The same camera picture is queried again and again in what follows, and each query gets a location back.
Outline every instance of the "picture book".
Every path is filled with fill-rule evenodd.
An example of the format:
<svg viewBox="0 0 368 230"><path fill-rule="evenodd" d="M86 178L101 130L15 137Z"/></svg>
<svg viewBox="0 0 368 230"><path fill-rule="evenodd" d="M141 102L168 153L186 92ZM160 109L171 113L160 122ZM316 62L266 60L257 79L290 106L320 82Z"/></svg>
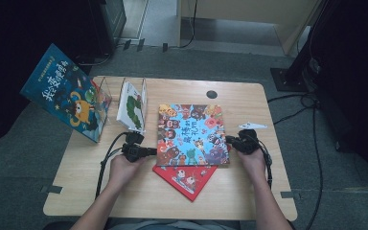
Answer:
<svg viewBox="0 0 368 230"><path fill-rule="evenodd" d="M145 132L145 118L147 108L146 80L142 82L142 92L139 92L132 83L124 80L116 120L129 130Z"/></svg>
<svg viewBox="0 0 368 230"><path fill-rule="evenodd" d="M112 101L105 79L93 82L51 44L20 94L94 142L100 141Z"/></svg>
<svg viewBox="0 0 368 230"><path fill-rule="evenodd" d="M221 107L215 104L160 104L156 164L229 164Z"/></svg>
<svg viewBox="0 0 368 230"><path fill-rule="evenodd" d="M218 166L154 166L153 171L194 201Z"/></svg>

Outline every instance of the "gray carpet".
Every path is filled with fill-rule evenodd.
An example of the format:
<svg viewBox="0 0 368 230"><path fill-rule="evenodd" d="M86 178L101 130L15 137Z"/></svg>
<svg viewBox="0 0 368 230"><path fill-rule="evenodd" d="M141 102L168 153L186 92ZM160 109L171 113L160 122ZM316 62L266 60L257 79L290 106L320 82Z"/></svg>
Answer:
<svg viewBox="0 0 368 230"><path fill-rule="evenodd" d="M90 76L132 76L207 81L257 82L268 99L278 92L270 68L288 68L289 57L266 57L145 46L122 48L105 64L94 66ZM273 121L302 108L299 98L269 104ZM333 135L320 110L315 113L318 150L324 188L318 214L311 229L368 229L368 164L354 153L334 150ZM318 198L319 170L313 142L312 110L276 125L288 179L298 211L293 222L305 229ZM35 104L19 116L11 131L0 139L0 229L42 229L55 220L42 209L47 197L40 192L50 185L71 134L71 129ZM253 227L244 221L242 229Z"/></svg>

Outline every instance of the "cartoon character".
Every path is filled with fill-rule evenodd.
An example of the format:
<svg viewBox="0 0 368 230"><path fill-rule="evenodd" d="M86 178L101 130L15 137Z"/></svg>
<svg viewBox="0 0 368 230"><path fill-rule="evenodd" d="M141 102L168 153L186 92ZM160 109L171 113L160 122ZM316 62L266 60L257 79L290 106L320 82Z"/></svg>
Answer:
<svg viewBox="0 0 368 230"><path fill-rule="evenodd" d="M207 105L193 105L193 110L191 110L191 117L196 120L205 119L204 110Z"/></svg>
<svg viewBox="0 0 368 230"><path fill-rule="evenodd" d="M180 121L177 120L160 120L159 121L160 127L167 127L167 128L180 128Z"/></svg>
<svg viewBox="0 0 368 230"><path fill-rule="evenodd" d="M204 124L208 127L208 128L213 128L217 125L217 119L215 119L213 116L207 118L204 122Z"/></svg>
<svg viewBox="0 0 368 230"><path fill-rule="evenodd" d="M80 122L84 122L90 124L90 115L91 111L94 110L94 106L87 101L81 99L81 95L78 92L71 92L71 98L76 97L74 100L74 116L77 118L74 121L74 118L70 118L70 124L73 127L77 127L80 125Z"/></svg>
<svg viewBox="0 0 368 230"><path fill-rule="evenodd" d="M164 139L159 140L157 143L157 152L166 152L166 151L167 151L166 141Z"/></svg>
<svg viewBox="0 0 368 230"><path fill-rule="evenodd" d="M198 157L198 165L206 165L207 162L202 158L202 156Z"/></svg>
<svg viewBox="0 0 368 230"><path fill-rule="evenodd" d="M182 104L179 106L178 112L180 112L183 115L182 117L183 120L187 120L190 118L190 114L191 114L190 108L191 108L190 104Z"/></svg>
<svg viewBox="0 0 368 230"><path fill-rule="evenodd" d="M192 176L187 177L186 179L186 185L189 189L194 191L196 189L196 179Z"/></svg>
<svg viewBox="0 0 368 230"><path fill-rule="evenodd" d="M202 139L198 138L198 140L194 141L194 145L205 155L204 141Z"/></svg>
<svg viewBox="0 0 368 230"><path fill-rule="evenodd" d="M227 163L225 151L220 146L214 146L209 154L205 155L205 159L212 165Z"/></svg>
<svg viewBox="0 0 368 230"><path fill-rule="evenodd" d="M217 135L216 132L211 132L209 135L208 135L208 141L211 142L212 144L214 145L219 145L220 142L221 142L221 139L220 139L220 136Z"/></svg>
<svg viewBox="0 0 368 230"><path fill-rule="evenodd" d="M183 171L183 170L177 171L177 177L175 178L175 180L177 182L181 182L182 179L184 179L184 178L185 178L185 171Z"/></svg>
<svg viewBox="0 0 368 230"><path fill-rule="evenodd" d="M188 165L197 165L196 162L196 149L189 149L187 150L187 156L188 156Z"/></svg>
<svg viewBox="0 0 368 230"><path fill-rule="evenodd" d="M175 117L177 116L177 111L175 111L171 106L168 104L160 104L159 113L161 115Z"/></svg>
<svg viewBox="0 0 368 230"><path fill-rule="evenodd" d="M164 128L160 127L157 129L157 139L161 140L164 138L174 139L175 137L174 129L165 130Z"/></svg>
<svg viewBox="0 0 368 230"><path fill-rule="evenodd" d="M180 154L180 150L177 147L171 147L161 154L157 154L158 162L160 165L170 165L172 159Z"/></svg>
<svg viewBox="0 0 368 230"><path fill-rule="evenodd" d="M173 140L166 140L166 146L167 148L171 148L174 146L174 141Z"/></svg>
<svg viewBox="0 0 368 230"><path fill-rule="evenodd" d="M187 157L184 154L178 156L178 165L185 165L185 159Z"/></svg>

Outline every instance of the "black cable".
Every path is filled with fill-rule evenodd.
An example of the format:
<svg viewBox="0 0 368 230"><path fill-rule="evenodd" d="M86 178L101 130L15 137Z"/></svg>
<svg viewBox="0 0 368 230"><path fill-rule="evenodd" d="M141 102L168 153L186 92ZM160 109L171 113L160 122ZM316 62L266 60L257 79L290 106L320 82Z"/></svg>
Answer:
<svg viewBox="0 0 368 230"><path fill-rule="evenodd" d="M193 42L194 37L196 36L196 5L198 3L198 0L195 1L195 7L194 7L194 17L193 17L193 36L191 37L191 40L184 46L179 46L178 48L186 48L188 45Z"/></svg>
<svg viewBox="0 0 368 230"><path fill-rule="evenodd" d="M319 209L319 204L321 203L321 197L322 197L322 189L324 187L324 178L322 175L322 164L321 164L321 159L319 157L319 151L318 151L318 144L316 141L316 128L315 128L315 108L316 106L313 108L313 112L312 112L312 129L313 129L313 140L314 140L314 144L315 144L315 153L316 153L316 159L318 161L318 169L319 169L319 191L318 191L318 199L316 200L316 204L315 204L315 209L313 211L312 217L310 219L310 223L307 226L307 230L309 230L312 227L312 223L316 217L316 214L318 213L318 209Z"/></svg>
<svg viewBox="0 0 368 230"><path fill-rule="evenodd" d="M102 65L105 62L107 62L110 59L110 54L106 54L106 58L103 61L100 62L94 62L94 63L79 63L81 66L94 66L94 65Z"/></svg>
<svg viewBox="0 0 368 230"><path fill-rule="evenodd" d="M107 163L109 157L111 157L113 154L115 154L119 150L119 149L116 149L116 150L112 151L112 148L122 135L127 135L127 134L128 134L128 132L123 132L123 133L119 134L115 138L115 140L113 140L112 144L109 146L109 149L106 153L106 156L105 156L104 160L101 162L101 170L100 170L100 175L99 175L99 178L98 178L97 192L95 193L95 198L97 198L100 195L100 192L101 192L101 186L103 184L103 177L104 177L104 171L105 171L106 163Z"/></svg>
<svg viewBox="0 0 368 230"><path fill-rule="evenodd" d="M313 221L315 220L316 214L318 213L319 205L321 203L321 198L322 198L322 190L323 190L323 187L324 187L324 178L323 178L323 173L322 173L322 163L321 163L321 159L319 157L318 143L317 143L317 138L316 138L316 122L315 122L315 113L316 113L316 108L319 106L319 101L317 99L309 97L310 94L311 93L301 95L300 103L304 107L303 109L297 111L294 115L287 116L286 118L283 118L283 119L280 120L280 121L284 121L284 120L286 120L290 117L293 117L293 116L297 115L298 113L304 111L305 109L312 108L312 132L313 132L313 142L314 142L314 145L315 145L315 154L316 154L316 159L317 159L317 162L318 162L318 170L319 170L319 191L318 191L318 199L316 200L313 214L312 214L310 222L309 222L309 224L307 225L307 228L306 228L307 230L311 229ZM273 101L276 101L276 100L279 100L279 99L296 97L296 96L298 96L298 95L295 95L295 94L294 95L286 95L286 96L283 96L283 97L268 100L267 102L270 103L270 102L273 102ZM306 99L306 98L312 100L312 104L306 105L304 103L304 99Z"/></svg>
<svg viewBox="0 0 368 230"><path fill-rule="evenodd" d="M316 100L311 98L310 95L312 95L312 93L306 93L306 94L290 94L290 95L285 95L285 96L282 96L282 97L278 97L278 98L273 98L273 99L270 99L270 100L267 100L267 103L271 103L271 102L274 102L276 100L281 100L281 99L285 99L285 98L291 98L291 97L300 97L300 103L303 105L304 108L298 110L297 112L295 112L294 114L291 114L291 115L288 115L282 119L280 119L279 121L277 122L274 122L273 125L277 125L285 120L288 120L294 116L296 116L297 114L303 112L304 110L308 109L308 108L314 108L316 106ZM312 105L306 105L304 104L304 99L311 99L312 100Z"/></svg>
<svg viewBox="0 0 368 230"><path fill-rule="evenodd" d="M273 163L271 160L271 156L268 153L267 148L265 147L265 144L261 141L259 141L259 149L261 149L262 153L263 153L263 157L264 157L264 161L265 161L265 166L267 167L267 183L268 186L271 189L271 184L273 182L273 175L271 173L271 164Z"/></svg>

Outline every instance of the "black dot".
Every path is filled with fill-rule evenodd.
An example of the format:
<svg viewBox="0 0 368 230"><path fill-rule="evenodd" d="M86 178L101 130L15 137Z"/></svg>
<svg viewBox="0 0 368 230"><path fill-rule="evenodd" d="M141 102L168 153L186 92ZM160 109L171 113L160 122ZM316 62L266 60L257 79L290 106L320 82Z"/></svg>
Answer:
<svg viewBox="0 0 368 230"><path fill-rule="evenodd" d="M210 90L207 92L207 97L210 99L215 99L218 96L217 92L214 90Z"/></svg>

